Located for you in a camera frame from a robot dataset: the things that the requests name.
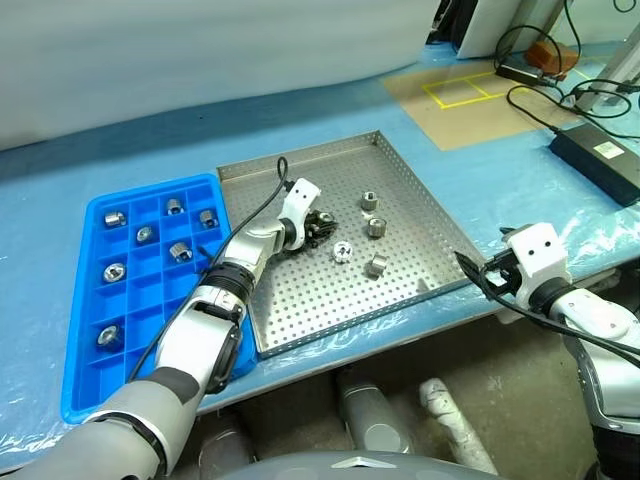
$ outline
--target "table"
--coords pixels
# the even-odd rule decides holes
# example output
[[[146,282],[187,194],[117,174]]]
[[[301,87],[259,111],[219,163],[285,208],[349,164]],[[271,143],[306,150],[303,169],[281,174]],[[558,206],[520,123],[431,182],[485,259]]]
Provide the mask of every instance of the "table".
[[[433,46],[404,71],[453,62],[449,45]],[[639,124],[634,109],[614,125],[631,132]],[[546,148],[549,132],[441,152],[381,77],[188,108],[0,152],[0,471],[32,460],[71,428],[60,419],[60,385],[84,212],[92,198],[377,129],[487,256],[502,248],[499,226],[540,221],[556,227],[576,277],[640,255],[640,206],[621,209],[555,157]],[[638,143],[625,143],[640,152]],[[222,394],[206,397],[201,410],[495,308],[473,286],[455,290],[269,358]]]

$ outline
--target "metal bushing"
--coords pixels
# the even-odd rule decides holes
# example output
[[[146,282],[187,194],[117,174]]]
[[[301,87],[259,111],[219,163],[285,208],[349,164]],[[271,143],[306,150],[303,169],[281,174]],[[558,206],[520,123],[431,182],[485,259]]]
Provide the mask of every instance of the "metal bushing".
[[[188,262],[193,258],[193,252],[184,242],[174,243],[169,249],[169,253],[176,263]]]
[[[124,335],[122,335],[122,328],[118,325],[109,325],[105,327],[96,340],[98,348],[104,348],[110,352],[117,352],[124,346]]]
[[[102,272],[102,278],[107,283],[115,283],[122,280],[127,273],[124,263],[112,263]]]
[[[141,227],[136,232],[136,242],[138,243],[150,242],[152,238],[153,238],[153,228],[149,226]]]
[[[333,259],[337,263],[345,263],[353,257],[353,246],[344,240],[337,242],[333,246]]]
[[[367,264],[367,273],[375,278],[380,277],[387,268],[388,261],[389,257],[384,257],[376,253]]]
[[[206,229],[215,228],[218,226],[218,219],[211,210],[203,210],[200,212],[200,223]]]
[[[384,237],[384,234],[387,233],[387,221],[381,218],[370,219],[368,232],[371,238]]]
[[[127,217],[122,212],[109,212],[104,215],[104,224],[109,227],[121,227],[127,224]]]
[[[184,208],[182,208],[180,200],[177,198],[170,198],[167,200],[167,215],[178,215],[182,212],[184,212]]]
[[[364,192],[360,200],[360,206],[366,212],[371,212],[378,208],[378,195],[376,195],[376,192]]]
[[[320,212],[318,214],[318,220],[324,223],[331,223],[335,221],[335,218],[329,212]]]

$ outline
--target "blue compartment tray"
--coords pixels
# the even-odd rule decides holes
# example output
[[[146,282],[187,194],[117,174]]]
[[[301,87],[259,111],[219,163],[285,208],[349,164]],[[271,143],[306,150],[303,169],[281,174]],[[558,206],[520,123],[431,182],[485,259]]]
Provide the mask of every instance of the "blue compartment tray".
[[[169,214],[169,199],[179,200],[183,212]],[[211,210],[208,226],[200,213]],[[124,225],[107,226],[105,214],[120,212]],[[149,240],[136,234],[151,227]],[[207,267],[198,246],[217,252],[230,234],[218,179],[209,174],[174,180],[126,192],[104,195],[87,207],[62,383],[61,412],[68,423],[80,423],[103,403],[125,379],[151,339],[180,306]],[[184,242],[193,257],[177,263],[169,252]],[[122,263],[123,279],[108,283],[103,272]],[[110,348],[97,339],[106,327],[116,326],[118,338]],[[256,346],[247,318],[233,378],[248,373],[257,362]],[[139,376],[151,372],[155,350]]]

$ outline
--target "black power adapter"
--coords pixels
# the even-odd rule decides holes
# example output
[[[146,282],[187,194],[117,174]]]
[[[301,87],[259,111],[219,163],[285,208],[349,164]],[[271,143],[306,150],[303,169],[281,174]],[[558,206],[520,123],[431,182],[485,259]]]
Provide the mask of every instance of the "black power adapter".
[[[599,128],[559,130],[549,148],[620,205],[640,200],[640,157]]]

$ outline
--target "perforated metal tray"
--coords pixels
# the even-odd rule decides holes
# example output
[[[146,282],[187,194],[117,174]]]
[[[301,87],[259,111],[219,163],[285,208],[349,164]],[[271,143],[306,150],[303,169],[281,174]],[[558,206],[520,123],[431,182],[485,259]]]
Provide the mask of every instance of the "perforated metal tray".
[[[276,160],[289,161],[290,178],[304,177],[322,189],[316,206],[340,223],[317,249],[274,257],[256,289],[251,321],[261,356],[270,356],[358,322],[438,295],[467,282],[453,255],[480,258],[473,244],[376,131],[315,147],[217,169],[233,226],[250,214],[277,182]],[[378,194],[373,215],[360,209],[365,191]],[[261,216],[279,213],[285,193]],[[388,223],[383,238],[367,235],[371,216]],[[337,264],[338,240],[354,248],[350,263]],[[375,253],[389,257],[378,280],[365,266]]]

